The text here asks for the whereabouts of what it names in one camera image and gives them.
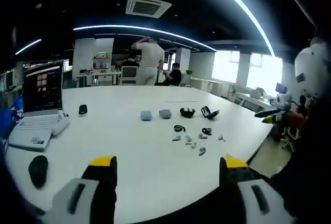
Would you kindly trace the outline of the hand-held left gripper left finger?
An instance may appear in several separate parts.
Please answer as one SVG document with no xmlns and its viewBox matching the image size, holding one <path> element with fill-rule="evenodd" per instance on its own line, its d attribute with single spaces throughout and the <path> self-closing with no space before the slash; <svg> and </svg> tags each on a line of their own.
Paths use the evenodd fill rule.
<svg viewBox="0 0 331 224">
<path fill-rule="evenodd" d="M 43 223 L 113 223 L 117 186 L 116 156 L 92 160 L 80 178 L 74 178 L 53 197 Z"/>
</svg>

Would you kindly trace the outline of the person's right hand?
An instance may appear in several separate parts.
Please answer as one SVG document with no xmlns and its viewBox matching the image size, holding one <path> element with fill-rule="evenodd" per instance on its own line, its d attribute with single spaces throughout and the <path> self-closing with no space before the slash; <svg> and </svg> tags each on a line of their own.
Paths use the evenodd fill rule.
<svg viewBox="0 0 331 224">
<path fill-rule="evenodd" d="M 308 117 L 304 117 L 303 115 L 293 111 L 288 111 L 283 115 L 282 120 L 285 126 L 296 128 L 301 132 L 307 123 Z"/>
</svg>

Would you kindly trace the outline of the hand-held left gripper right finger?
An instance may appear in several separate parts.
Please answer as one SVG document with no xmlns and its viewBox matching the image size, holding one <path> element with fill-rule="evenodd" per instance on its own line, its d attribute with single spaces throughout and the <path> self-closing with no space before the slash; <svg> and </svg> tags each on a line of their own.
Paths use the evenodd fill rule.
<svg viewBox="0 0 331 224">
<path fill-rule="evenodd" d="M 227 223 L 296 223 L 282 196 L 265 180 L 256 179 L 242 160 L 226 155 L 219 163 L 222 217 Z"/>
</svg>

